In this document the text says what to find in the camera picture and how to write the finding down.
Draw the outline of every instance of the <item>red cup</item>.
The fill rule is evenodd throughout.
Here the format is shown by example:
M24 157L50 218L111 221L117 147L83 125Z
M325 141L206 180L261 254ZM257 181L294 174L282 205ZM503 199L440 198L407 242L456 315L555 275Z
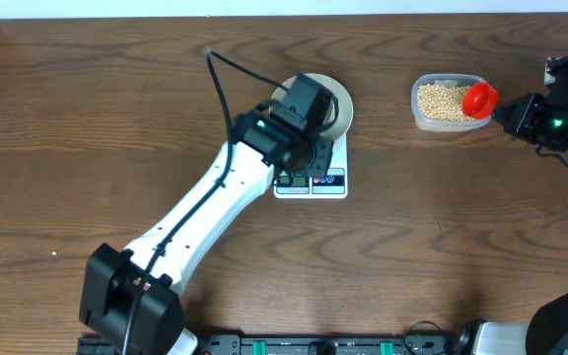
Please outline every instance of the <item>red cup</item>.
M488 83L475 84L463 98L463 114L475 119L483 119L499 104L499 95Z

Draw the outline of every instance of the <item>wooden table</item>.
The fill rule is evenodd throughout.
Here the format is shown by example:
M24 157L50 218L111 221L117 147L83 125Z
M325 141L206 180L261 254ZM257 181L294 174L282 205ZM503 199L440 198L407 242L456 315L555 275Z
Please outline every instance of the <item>wooden table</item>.
M568 291L568 171L494 123L420 131L409 96L451 72L503 102L545 92L568 15L0 21L0 353L73 353L91 252L141 235L209 167L224 125L207 47L278 81L332 76L356 113L350 195L257 199L193 275L192 329L453 329L529 321ZM232 112L270 96L219 68Z

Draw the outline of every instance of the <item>white backdrop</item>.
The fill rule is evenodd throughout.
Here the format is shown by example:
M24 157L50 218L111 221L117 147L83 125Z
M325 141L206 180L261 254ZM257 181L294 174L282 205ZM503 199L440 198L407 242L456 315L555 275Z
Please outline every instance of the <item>white backdrop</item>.
M0 19L568 12L568 0L0 0Z

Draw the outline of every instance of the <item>wooden tabletop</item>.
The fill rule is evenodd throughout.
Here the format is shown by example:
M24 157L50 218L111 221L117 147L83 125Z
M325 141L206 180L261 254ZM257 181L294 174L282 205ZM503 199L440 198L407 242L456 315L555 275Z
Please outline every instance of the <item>wooden tabletop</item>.
M277 81L329 75L355 115L349 196L258 198L192 276L191 329L454 329L568 291L568 171L496 123L428 133L410 108L429 73L479 75L502 102L545 92L568 15L0 21L0 353L73 353L89 255L209 167L225 131L205 48ZM233 113L273 90L218 68Z

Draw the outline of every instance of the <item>food container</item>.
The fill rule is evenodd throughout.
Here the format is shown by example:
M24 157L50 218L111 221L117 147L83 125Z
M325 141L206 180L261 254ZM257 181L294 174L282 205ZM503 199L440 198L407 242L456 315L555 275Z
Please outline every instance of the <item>food container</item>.
M418 88L422 85L473 86L477 83L485 83L485 80L476 75L466 74L428 74L418 79L411 89L411 110L413 117L415 117L415 125L422 130L431 132L464 132L488 124L492 119L491 115L483 119L469 121L432 119L425 116L418 107Z

